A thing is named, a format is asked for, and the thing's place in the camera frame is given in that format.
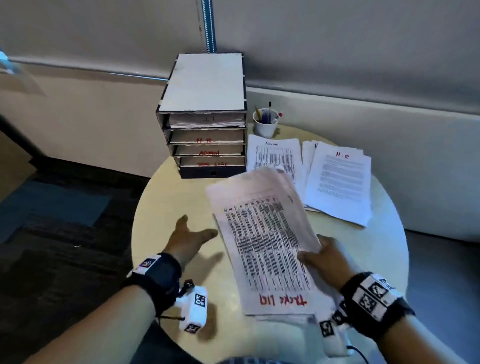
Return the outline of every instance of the pen holder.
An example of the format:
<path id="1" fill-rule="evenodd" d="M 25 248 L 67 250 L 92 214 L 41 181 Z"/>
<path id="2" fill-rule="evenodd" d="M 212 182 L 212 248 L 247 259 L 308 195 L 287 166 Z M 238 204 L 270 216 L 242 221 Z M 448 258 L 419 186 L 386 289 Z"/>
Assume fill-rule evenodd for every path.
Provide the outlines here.
<path id="1" fill-rule="evenodd" d="M 275 129 L 278 126 L 278 118 L 280 115 L 273 109 L 264 108 L 259 109 L 260 114 L 262 115 L 262 119 L 264 119 L 264 115 L 268 116 L 268 112 L 270 111 L 270 124 L 264 124 L 258 120 L 257 112 L 253 113 L 253 122 L 255 124 L 255 134 L 270 139 L 272 138 L 273 134 L 275 133 Z"/>

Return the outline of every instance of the person's left hand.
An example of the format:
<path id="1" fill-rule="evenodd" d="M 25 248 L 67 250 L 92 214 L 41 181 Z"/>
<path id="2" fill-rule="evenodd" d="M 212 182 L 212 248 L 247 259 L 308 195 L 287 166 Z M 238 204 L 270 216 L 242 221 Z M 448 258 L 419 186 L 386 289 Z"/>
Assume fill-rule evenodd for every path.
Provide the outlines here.
<path id="1" fill-rule="evenodd" d="M 204 243 L 218 235 L 217 229 L 190 231 L 187 227 L 187 215 L 178 219 L 167 246 L 163 253 L 173 256 L 181 265 L 182 270 L 195 257 Z"/>

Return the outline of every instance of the wristband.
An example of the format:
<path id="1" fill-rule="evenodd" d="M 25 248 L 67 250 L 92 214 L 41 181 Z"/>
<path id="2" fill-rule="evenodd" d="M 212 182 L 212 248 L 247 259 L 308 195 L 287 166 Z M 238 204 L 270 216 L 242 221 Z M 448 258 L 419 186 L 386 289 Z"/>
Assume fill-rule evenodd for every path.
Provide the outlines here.
<path id="1" fill-rule="evenodd" d="M 360 334 L 378 340 L 406 315 L 415 315 L 402 294 L 385 278 L 372 272 L 353 276 L 340 290 L 344 301 L 340 307 Z"/>
<path id="2" fill-rule="evenodd" d="M 160 253 L 146 258 L 132 270 L 122 287 L 140 286 L 155 306 L 156 317 L 173 306 L 180 290 L 180 263 L 170 254 Z"/>

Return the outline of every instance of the forearm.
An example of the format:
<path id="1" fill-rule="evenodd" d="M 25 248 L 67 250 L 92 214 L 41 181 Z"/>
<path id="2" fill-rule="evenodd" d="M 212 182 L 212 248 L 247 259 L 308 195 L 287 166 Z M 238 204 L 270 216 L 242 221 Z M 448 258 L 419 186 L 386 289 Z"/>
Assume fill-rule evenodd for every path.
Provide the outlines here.
<path id="1" fill-rule="evenodd" d="M 389 364 L 465 363 L 414 316 L 396 322 L 377 344 Z"/>
<path id="2" fill-rule="evenodd" d="M 154 305 L 143 289 L 123 288 L 25 364 L 129 363 L 154 317 Z"/>

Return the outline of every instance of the cable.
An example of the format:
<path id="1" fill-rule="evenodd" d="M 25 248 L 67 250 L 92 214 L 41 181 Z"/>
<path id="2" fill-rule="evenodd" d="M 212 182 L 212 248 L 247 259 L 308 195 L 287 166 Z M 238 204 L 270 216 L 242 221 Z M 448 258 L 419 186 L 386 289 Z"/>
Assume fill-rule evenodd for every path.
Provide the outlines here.
<path id="1" fill-rule="evenodd" d="M 168 320 L 179 320 L 179 321 L 185 321 L 184 317 L 174 317 L 174 316 L 160 316 L 160 318 L 167 318 Z"/>
<path id="2" fill-rule="evenodd" d="M 365 358 L 365 355 L 363 355 L 362 352 L 357 347 L 355 347 L 353 345 L 347 345 L 347 349 L 352 349 L 352 350 L 356 351 L 364 359 L 365 363 L 369 364 L 367 358 Z"/>

